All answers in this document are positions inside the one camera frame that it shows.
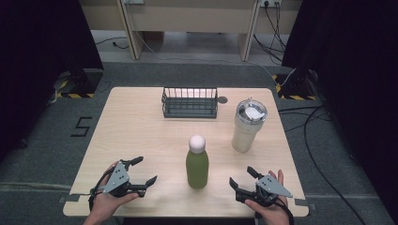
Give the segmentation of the grey tape piece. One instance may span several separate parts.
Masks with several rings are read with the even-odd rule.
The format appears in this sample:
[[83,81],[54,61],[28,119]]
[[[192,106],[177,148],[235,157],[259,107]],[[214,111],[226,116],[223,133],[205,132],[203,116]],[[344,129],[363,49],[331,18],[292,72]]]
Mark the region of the grey tape piece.
[[315,203],[311,203],[311,202],[309,202],[306,199],[295,199],[295,205],[297,205],[297,206],[307,206],[310,211],[315,211],[317,209]]
[[61,196],[58,199],[59,203],[66,203],[66,202],[78,202],[80,199],[80,195],[79,194],[70,194],[70,195],[66,195],[66,196]]

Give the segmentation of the black wire basket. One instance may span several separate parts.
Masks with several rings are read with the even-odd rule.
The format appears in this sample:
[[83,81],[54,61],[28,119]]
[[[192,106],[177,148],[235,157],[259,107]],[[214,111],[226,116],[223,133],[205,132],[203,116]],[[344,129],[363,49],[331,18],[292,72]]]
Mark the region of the black wire basket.
[[164,87],[161,103],[165,118],[215,119],[218,113],[218,89]]

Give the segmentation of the white tumbler with clear lid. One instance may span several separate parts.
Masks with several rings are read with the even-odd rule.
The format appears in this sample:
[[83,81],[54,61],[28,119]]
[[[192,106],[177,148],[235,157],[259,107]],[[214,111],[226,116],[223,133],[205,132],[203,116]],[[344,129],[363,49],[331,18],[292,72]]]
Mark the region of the white tumbler with clear lid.
[[232,146],[236,151],[246,153],[251,149],[255,136],[261,130],[267,116],[267,108],[252,97],[238,103],[232,139]]

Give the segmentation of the black curtain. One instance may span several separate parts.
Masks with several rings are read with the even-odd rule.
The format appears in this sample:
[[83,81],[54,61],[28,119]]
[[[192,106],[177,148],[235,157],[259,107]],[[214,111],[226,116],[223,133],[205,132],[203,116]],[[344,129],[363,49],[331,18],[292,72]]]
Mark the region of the black curtain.
[[0,162],[66,71],[103,65],[79,0],[0,0]]
[[283,65],[317,73],[351,151],[398,223],[398,0],[302,0]]

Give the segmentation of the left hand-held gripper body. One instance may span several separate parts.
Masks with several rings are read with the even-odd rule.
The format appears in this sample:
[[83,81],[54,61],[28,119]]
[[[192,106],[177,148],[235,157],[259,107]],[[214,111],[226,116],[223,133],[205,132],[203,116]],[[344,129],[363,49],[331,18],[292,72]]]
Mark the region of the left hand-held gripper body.
[[146,190],[138,190],[138,185],[130,182],[128,174],[130,166],[126,166],[127,160],[120,159],[116,165],[110,170],[108,181],[104,186],[100,186],[104,194],[111,194],[120,198],[127,194],[137,193],[141,198],[145,196]]

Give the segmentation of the person's left hand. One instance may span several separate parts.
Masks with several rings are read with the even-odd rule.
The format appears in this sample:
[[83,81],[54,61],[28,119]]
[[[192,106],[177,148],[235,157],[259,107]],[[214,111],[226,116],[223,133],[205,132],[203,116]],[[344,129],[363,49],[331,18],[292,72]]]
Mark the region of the person's left hand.
[[131,193],[120,198],[101,193],[95,198],[89,217],[106,218],[107,220],[121,205],[129,203],[138,197],[137,193]]

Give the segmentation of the beige wooden desk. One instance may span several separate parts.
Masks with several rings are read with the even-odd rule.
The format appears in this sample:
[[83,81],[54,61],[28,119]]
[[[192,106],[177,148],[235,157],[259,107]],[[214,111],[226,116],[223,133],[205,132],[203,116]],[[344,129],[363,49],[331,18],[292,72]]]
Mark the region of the beige wooden desk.
[[291,33],[303,0],[260,7],[260,0],[78,0],[92,30],[123,31],[130,55],[141,57],[146,32],[236,34],[240,59],[249,59],[254,35]]

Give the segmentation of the green bottle with white cap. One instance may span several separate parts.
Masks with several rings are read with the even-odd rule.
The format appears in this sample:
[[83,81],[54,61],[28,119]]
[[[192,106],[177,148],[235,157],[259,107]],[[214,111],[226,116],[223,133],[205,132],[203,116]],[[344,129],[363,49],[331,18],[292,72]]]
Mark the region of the green bottle with white cap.
[[200,189],[207,185],[209,160],[206,151],[206,140],[194,135],[189,140],[189,151],[186,156],[186,172],[191,188]]

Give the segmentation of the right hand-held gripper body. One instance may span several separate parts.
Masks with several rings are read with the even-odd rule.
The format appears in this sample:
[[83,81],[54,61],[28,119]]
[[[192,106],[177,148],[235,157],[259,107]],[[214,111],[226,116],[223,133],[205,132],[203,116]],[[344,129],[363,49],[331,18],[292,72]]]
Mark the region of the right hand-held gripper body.
[[244,203],[246,200],[251,200],[261,206],[268,207],[273,205],[280,196],[293,197],[292,193],[270,174],[263,175],[260,180],[255,182],[255,191],[245,191],[245,195],[236,194],[237,202]]

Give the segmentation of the black stand base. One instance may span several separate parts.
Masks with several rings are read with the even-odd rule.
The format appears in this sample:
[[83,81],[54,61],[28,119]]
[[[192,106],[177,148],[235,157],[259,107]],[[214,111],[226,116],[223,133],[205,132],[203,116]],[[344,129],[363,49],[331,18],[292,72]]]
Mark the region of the black stand base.
[[307,75],[300,70],[292,69],[287,73],[272,75],[276,92],[281,99],[316,100],[313,88]]
[[78,75],[63,72],[54,85],[58,98],[92,98],[103,75],[102,69],[84,68]]

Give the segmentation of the person's right hand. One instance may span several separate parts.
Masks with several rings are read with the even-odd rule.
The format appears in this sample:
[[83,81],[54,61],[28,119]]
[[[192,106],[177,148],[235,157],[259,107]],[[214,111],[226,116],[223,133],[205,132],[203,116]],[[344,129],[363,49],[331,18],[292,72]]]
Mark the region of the person's right hand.
[[[278,174],[269,171],[268,174],[272,175],[283,185],[283,172],[278,170]],[[260,215],[267,225],[294,225],[294,218],[288,208],[287,197],[280,196],[276,202],[268,207],[261,206],[257,202],[246,200],[244,203],[252,210]]]

